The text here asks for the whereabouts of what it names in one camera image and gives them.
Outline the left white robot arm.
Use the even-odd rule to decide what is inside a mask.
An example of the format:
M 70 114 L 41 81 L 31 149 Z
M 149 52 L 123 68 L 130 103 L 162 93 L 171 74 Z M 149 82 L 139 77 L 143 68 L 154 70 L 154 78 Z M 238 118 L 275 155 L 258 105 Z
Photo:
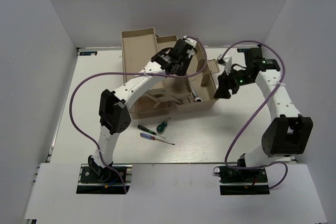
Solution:
M 197 53 L 197 41 L 179 39 L 174 47 L 156 53 L 135 77 L 121 87 L 104 90 L 100 98 L 100 136 L 95 153 L 88 163 L 93 176 L 101 182 L 110 178 L 113 151 L 121 132 L 131 124 L 129 110 L 138 98 L 167 76 L 185 76 L 192 57 Z

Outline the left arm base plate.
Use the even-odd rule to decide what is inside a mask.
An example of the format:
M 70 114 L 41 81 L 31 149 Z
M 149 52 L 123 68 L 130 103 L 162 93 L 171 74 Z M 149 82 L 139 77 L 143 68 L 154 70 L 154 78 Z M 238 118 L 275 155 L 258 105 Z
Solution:
M 120 177 L 108 170 L 99 177 L 89 165 L 82 165 L 79 173 L 76 194 L 92 195 L 124 195 L 124 186 Z

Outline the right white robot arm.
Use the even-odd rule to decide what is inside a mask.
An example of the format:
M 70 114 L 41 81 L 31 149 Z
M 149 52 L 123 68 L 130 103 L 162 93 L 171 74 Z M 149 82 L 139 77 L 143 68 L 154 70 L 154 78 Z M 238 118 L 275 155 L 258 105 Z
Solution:
M 271 123 L 261 138 L 261 144 L 243 154 L 237 161 L 237 175 L 247 182 L 256 175 L 256 168 L 265 167 L 283 157 L 303 154 L 309 140 L 313 121 L 303 116 L 293 104 L 283 83 L 282 62 L 263 57 L 261 48 L 249 48 L 244 53 L 245 64 L 235 69 L 230 56 L 217 59 L 225 67 L 218 76 L 216 99 L 229 99 L 241 86 L 255 83 L 261 90 Z

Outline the green stubby screwdriver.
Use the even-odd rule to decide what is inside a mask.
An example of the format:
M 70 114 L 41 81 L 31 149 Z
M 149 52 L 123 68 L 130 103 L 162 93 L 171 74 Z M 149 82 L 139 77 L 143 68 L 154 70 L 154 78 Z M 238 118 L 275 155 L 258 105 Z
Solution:
M 165 131 L 165 129 L 167 128 L 167 125 L 168 125 L 168 121 L 169 121 L 170 119 L 167 119 L 167 120 L 165 120 L 165 121 L 163 121 L 162 123 L 160 123 L 157 127 L 156 127 L 156 132 L 158 133 L 158 134 L 162 134 L 164 131 Z

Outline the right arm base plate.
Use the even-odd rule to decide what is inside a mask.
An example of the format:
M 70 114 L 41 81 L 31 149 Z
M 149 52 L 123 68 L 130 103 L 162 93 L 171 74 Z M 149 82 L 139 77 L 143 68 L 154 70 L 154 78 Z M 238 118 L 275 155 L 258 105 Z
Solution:
M 216 166 L 213 173 L 219 177 L 219 188 L 222 196 L 270 194 L 265 169 L 238 170 L 227 166 Z

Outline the long silver wrench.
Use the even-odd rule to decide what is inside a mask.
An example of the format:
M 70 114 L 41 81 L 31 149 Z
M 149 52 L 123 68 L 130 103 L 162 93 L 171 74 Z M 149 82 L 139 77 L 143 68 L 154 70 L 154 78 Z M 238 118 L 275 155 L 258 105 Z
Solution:
M 192 86 L 191 82 L 190 82 L 190 88 L 191 88 L 191 91 L 192 91 L 192 95 L 194 97 L 194 100 L 196 102 L 202 102 L 203 100 L 198 96 L 196 90 L 194 89 L 194 87 Z

